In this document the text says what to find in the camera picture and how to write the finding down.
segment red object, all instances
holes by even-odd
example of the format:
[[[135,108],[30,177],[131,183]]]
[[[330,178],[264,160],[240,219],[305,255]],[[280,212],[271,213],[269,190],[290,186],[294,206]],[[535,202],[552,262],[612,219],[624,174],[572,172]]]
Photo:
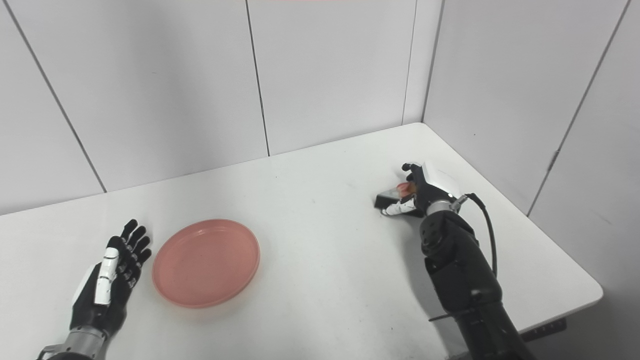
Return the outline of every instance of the red object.
[[[236,296],[260,262],[253,233],[231,220],[205,220],[175,233],[160,248],[152,270],[156,289],[182,307],[208,307]]]

